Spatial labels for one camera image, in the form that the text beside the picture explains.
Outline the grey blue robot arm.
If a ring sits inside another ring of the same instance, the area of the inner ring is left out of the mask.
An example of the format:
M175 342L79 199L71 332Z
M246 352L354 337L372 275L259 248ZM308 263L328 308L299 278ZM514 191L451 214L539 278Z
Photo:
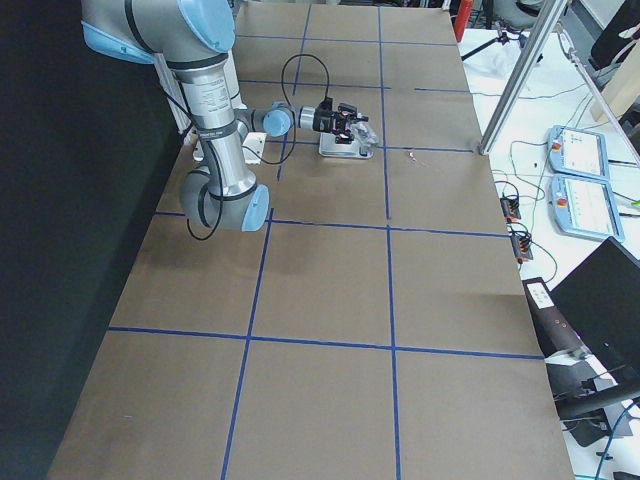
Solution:
M267 218L269 190L244 158L248 134L311 130L331 137L344 157L369 158L378 142L367 116L330 97L316 107L288 100L268 109L235 107L235 72L227 66L235 23L225 1L85 1L82 27L88 47L106 56L137 64L164 56L204 154L184 180L181 206L190 222L211 231L253 232Z

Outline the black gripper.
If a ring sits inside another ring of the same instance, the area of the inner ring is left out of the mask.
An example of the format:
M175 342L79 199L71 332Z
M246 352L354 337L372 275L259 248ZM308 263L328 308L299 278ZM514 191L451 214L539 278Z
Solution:
M369 117L359 112L356 106L340 103L337 111L316 108L313 115L312 130L334 135L336 145L351 145L353 134L348 123L368 122Z

